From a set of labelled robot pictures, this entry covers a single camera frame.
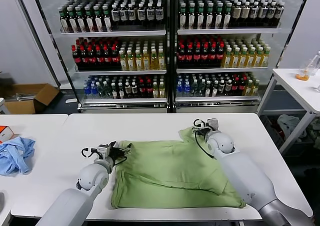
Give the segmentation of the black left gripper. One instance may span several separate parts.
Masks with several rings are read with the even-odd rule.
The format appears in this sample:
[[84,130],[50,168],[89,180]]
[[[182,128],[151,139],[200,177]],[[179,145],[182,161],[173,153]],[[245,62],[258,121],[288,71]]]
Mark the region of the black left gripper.
[[131,152],[132,143],[122,143],[119,147],[112,147],[109,150],[109,157],[114,163]]

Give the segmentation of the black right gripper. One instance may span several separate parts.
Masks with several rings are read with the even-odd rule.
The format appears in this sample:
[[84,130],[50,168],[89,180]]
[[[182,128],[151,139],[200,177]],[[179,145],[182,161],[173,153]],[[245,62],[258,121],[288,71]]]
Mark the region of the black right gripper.
[[202,136],[204,139],[206,138],[206,135],[211,131],[212,129],[210,127],[199,127],[198,129],[197,128],[192,129],[192,132],[194,134],[196,134],[199,137]]

